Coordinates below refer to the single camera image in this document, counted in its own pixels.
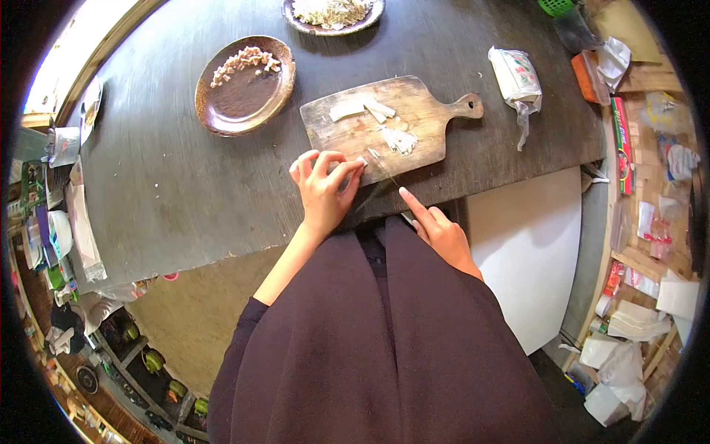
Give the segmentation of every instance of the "floor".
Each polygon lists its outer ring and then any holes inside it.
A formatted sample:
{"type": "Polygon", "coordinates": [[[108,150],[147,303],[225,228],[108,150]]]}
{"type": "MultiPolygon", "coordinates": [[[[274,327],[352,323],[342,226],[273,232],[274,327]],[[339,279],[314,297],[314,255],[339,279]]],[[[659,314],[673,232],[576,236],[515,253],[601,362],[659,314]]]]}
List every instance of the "floor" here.
{"type": "Polygon", "coordinates": [[[209,390],[242,309],[283,252],[272,248],[158,279],[126,309],[166,369],[198,397],[209,390]]]}
{"type": "Polygon", "coordinates": [[[587,413],[581,395],[542,350],[532,353],[529,358],[557,412],[557,423],[563,443],[627,443],[637,431],[641,423],[629,418],[604,428],[587,413]]]}

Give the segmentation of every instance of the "sleeve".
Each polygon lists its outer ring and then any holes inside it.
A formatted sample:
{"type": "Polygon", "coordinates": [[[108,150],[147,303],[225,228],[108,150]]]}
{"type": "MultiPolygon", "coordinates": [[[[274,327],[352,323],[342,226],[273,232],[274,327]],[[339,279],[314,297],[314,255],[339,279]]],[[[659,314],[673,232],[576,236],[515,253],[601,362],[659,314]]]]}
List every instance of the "sleeve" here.
{"type": "Polygon", "coordinates": [[[207,435],[214,444],[229,443],[231,432],[231,409],[234,403],[236,378],[239,375],[241,358],[244,356],[246,344],[261,317],[266,313],[268,305],[249,298],[246,307],[241,312],[236,323],[236,329],[231,338],[231,344],[224,353],[222,366],[209,394],[209,410],[207,411],[207,435]]]}

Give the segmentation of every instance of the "cutting board handle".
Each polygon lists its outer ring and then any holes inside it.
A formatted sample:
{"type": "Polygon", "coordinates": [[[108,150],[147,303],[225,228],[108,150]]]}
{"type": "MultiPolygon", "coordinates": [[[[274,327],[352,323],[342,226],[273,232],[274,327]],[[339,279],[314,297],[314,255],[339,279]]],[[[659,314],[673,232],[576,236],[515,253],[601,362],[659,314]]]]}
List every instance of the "cutting board handle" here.
{"type": "Polygon", "coordinates": [[[477,94],[470,92],[450,105],[445,105],[449,115],[465,117],[467,119],[480,119],[484,115],[484,104],[477,94]]]}

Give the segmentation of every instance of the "orange container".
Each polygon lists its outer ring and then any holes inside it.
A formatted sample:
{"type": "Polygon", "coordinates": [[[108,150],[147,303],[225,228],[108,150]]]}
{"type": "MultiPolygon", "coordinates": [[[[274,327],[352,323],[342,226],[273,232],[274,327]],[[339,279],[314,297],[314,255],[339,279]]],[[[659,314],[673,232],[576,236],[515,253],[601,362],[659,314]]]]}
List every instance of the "orange container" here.
{"type": "Polygon", "coordinates": [[[610,105],[609,91],[596,74],[596,67],[599,66],[597,60],[595,53],[583,50],[572,58],[572,68],[577,76],[581,95],[586,101],[610,105]]]}

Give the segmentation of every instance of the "knife blade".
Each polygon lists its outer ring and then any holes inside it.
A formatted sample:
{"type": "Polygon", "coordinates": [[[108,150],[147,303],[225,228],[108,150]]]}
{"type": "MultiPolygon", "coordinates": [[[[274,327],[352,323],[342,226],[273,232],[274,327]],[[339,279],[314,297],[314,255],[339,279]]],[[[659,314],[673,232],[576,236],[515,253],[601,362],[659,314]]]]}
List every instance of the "knife blade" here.
{"type": "Polygon", "coordinates": [[[392,180],[392,183],[394,183],[395,186],[397,187],[397,189],[399,189],[400,186],[399,186],[399,184],[397,183],[397,181],[395,180],[395,178],[392,176],[392,174],[390,174],[389,170],[388,170],[387,168],[385,168],[385,166],[382,164],[382,161],[380,160],[380,153],[378,153],[377,151],[373,150],[372,148],[368,148],[367,151],[370,152],[370,155],[372,156],[372,158],[373,158],[373,159],[375,160],[375,162],[377,163],[377,166],[379,166],[380,168],[382,168],[382,171],[385,172],[385,174],[387,175],[387,177],[389,177],[390,180],[392,180]]]}

